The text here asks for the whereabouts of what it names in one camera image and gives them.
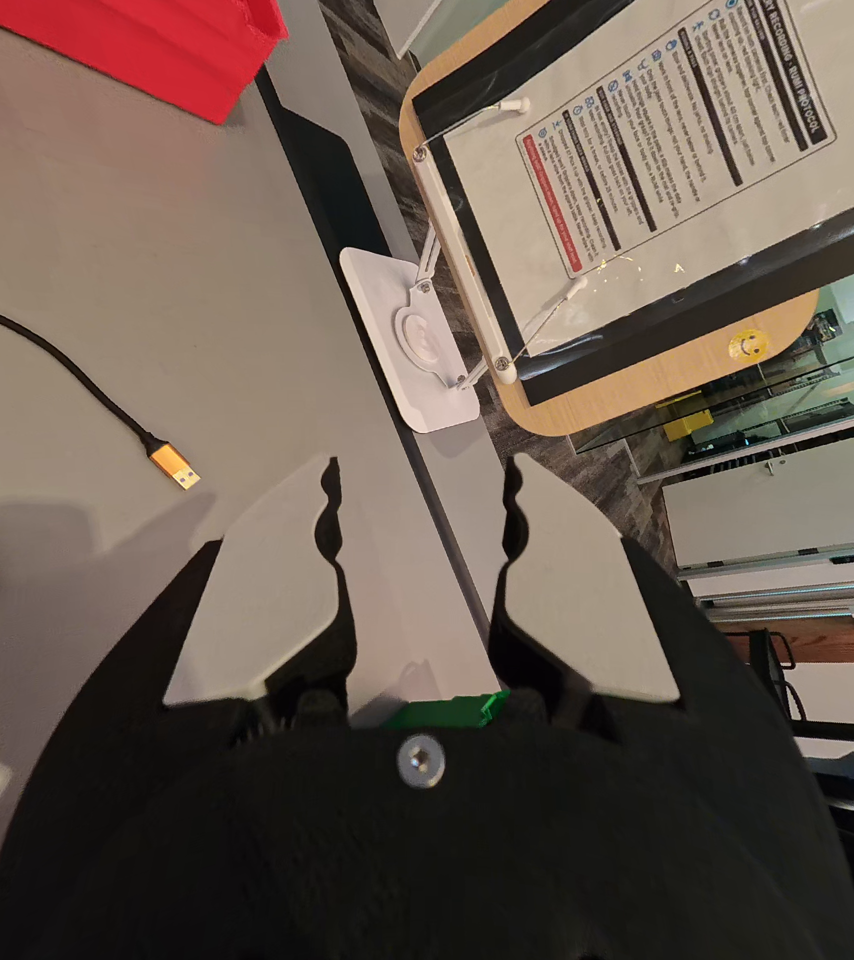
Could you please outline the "red plastic bin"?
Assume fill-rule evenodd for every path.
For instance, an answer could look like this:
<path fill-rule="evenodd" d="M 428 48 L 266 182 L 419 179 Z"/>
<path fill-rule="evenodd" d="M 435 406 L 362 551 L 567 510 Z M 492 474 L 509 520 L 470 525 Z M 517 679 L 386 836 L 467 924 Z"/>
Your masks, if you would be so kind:
<path fill-rule="evenodd" d="M 216 125 L 289 37 L 277 1 L 0 1 L 0 27 Z"/>

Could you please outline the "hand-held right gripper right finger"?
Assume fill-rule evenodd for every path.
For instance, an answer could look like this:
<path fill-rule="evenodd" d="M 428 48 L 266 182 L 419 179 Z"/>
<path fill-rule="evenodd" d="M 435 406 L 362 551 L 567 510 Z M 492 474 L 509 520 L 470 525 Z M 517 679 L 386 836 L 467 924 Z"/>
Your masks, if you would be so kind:
<path fill-rule="evenodd" d="M 505 563 L 488 657 L 511 692 L 535 691 L 548 720 L 603 729 L 605 698 L 682 702 L 625 541 L 589 499 L 532 457 L 505 467 Z"/>

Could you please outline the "wooden instruction sign board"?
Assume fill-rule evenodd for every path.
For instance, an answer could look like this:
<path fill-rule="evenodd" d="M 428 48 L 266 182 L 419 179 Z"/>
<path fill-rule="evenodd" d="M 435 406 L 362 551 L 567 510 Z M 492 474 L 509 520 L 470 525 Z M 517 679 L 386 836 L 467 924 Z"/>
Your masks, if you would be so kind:
<path fill-rule="evenodd" d="M 507 2 L 401 144 L 505 411 L 559 436 L 782 354 L 854 274 L 854 2 Z"/>

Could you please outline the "white sign stand base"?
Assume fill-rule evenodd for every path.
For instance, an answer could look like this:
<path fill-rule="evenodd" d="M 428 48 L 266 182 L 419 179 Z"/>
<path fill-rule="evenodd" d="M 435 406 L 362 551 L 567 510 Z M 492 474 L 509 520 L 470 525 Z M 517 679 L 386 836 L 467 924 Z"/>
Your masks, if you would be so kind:
<path fill-rule="evenodd" d="M 417 264 L 356 247 L 345 247 L 338 258 L 400 416 L 419 434 L 480 417 L 434 286 L 441 249 L 430 222 Z"/>

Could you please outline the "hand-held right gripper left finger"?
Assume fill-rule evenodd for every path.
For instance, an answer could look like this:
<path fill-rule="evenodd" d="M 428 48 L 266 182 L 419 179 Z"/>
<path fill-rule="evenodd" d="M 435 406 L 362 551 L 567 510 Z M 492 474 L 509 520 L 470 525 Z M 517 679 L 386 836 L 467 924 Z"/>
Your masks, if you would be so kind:
<path fill-rule="evenodd" d="M 168 707 L 301 693 L 347 705 L 358 644 L 345 571 L 337 458 L 315 456 L 263 494 L 222 538 L 164 696 Z"/>

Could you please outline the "green plastic bin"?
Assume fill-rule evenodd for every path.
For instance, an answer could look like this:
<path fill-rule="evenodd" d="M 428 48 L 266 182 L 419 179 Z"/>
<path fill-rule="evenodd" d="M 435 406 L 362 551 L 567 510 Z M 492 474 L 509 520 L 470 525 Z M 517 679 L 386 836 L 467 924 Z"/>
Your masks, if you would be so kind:
<path fill-rule="evenodd" d="M 502 690 L 449 700 L 407 702 L 381 724 L 381 729 L 483 729 L 493 723 L 510 696 L 510 691 Z"/>

